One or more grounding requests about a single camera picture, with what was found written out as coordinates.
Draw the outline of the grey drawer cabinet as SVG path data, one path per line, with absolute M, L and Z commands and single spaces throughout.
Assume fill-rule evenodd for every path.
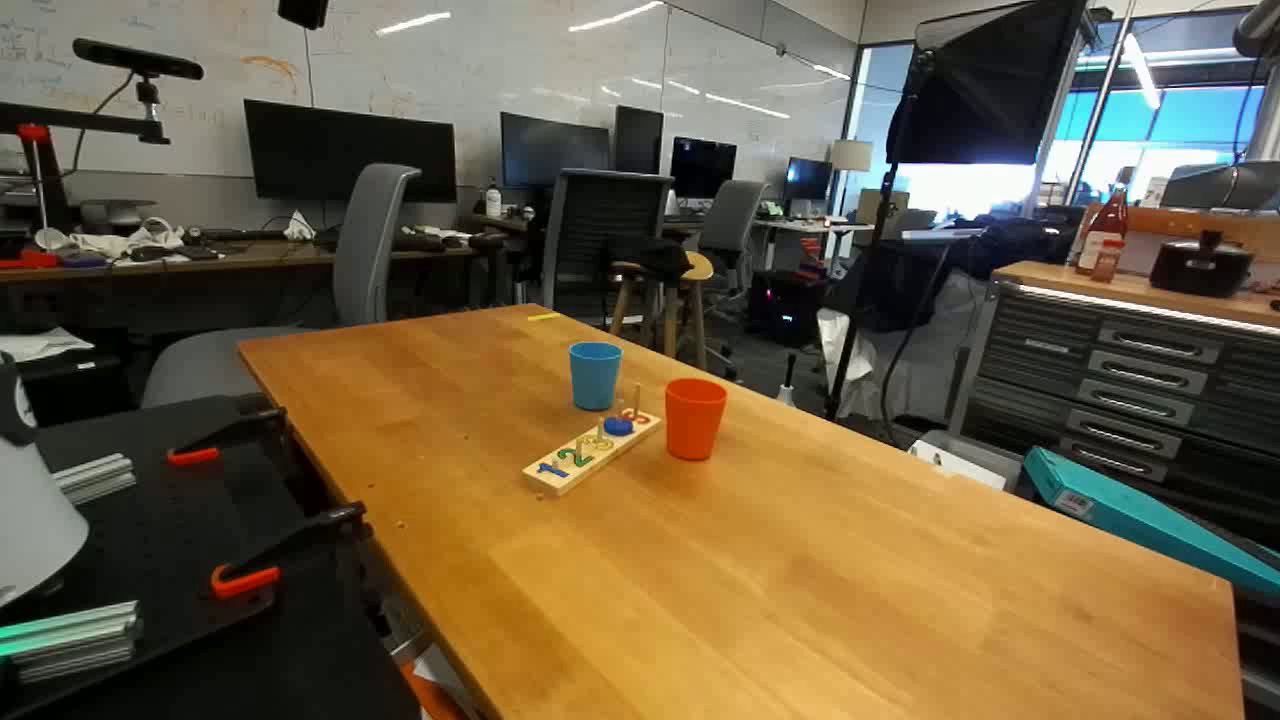
M 1008 262 L 954 428 L 1056 447 L 1186 512 L 1280 539 L 1280 324 L 1261 299 Z

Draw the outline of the teal case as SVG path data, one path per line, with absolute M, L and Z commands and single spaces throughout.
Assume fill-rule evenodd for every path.
M 1263 544 L 1213 529 L 1208 520 L 1195 520 L 1052 447 L 1033 447 L 1026 454 L 1026 476 L 1038 495 L 1065 514 L 1224 576 L 1263 604 L 1280 600 L 1280 556 Z

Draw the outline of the grey office chair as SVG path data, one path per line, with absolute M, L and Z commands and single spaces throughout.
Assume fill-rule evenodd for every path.
M 341 324 L 382 324 L 390 314 L 392 239 L 412 179 L 412 162 L 370 162 L 356 176 L 334 261 Z M 217 328 L 168 343 L 146 378 L 141 402 L 164 406 L 210 394 L 257 394 L 261 383 L 241 360 L 241 343 L 266 334 L 290 334 L 290 324 Z

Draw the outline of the black softbox light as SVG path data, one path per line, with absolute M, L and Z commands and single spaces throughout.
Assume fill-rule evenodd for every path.
M 893 162 L 1033 162 L 1083 0 L 1012 0 L 924 19 L 893 110 Z

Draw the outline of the orange-tipped black clamp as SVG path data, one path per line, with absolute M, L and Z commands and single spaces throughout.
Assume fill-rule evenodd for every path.
M 293 552 L 306 552 L 323 539 L 360 539 L 366 531 L 370 531 L 370 522 L 366 522 L 360 505 L 341 505 L 341 506 L 315 512 L 315 514 L 301 520 L 296 529 L 266 539 L 250 556 L 217 564 L 210 570 L 210 590 L 217 600 L 241 600 L 241 594 L 267 590 L 284 581 L 284 558 Z
M 281 406 L 244 412 L 188 442 L 168 447 L 164 461 L 171 469 L 204 469 L 204 463 L 217 463 L 232 442 L 266 442 L 267 453 L 281 453 L 284 412 Z

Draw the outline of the blue plastic cup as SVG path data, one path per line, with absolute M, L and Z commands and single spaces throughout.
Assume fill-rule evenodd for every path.
M 615 399 L 621 347 L 615 343 L 574 343 L 574 402 L 604 412 Z

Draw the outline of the orange plastic cup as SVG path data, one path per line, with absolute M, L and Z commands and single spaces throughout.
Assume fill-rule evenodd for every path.
M 714 378 L 674 378 L 666 387 L 666 412 L 667 412 L 667 453 L 677 461 L 707 461 L 721 434 L 721 421 L 729 406 L 729 387 Z

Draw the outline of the black computer monitor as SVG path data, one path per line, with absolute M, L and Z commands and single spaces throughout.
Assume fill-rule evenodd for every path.
M 455 199 L 455 131 L 434 118 L 244 103 L 252 179 L 274 199 L 345 199 L 370 162 L 408 162 L 412 199 Z

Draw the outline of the wooden number puzzle board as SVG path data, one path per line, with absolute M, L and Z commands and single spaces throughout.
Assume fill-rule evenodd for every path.
M 546 453 L 540 461 L 533 461 L 523 469 L 523 476 L 533 485 L 566 495 L 569 487 L 578 487 L 580 478 L 587 478 L 593 473 L 613 463 L 621 453 L 629 453 L 632 442 L 641 442 L 655 428 L 660 428 L 655 412 L 644 412 L 644 406 L 607 412 L 587 433 L 580 433 L 580 434 L 556 442 L 554 453 Z

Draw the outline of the wooden stool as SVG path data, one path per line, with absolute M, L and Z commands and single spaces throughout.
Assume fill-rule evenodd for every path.
M 704 289 L 716 268 L 704 253 L 684 253 L 679 270 L 660 270 L 647 261 L 615 261 L 607 328 L 626 333 L 632 295 L 644 295 L 641 333 L 666 354 L 679 354 L 679 343 L 691 343 L 691 365 L 707 365 L 707 324 L 704 324 Z

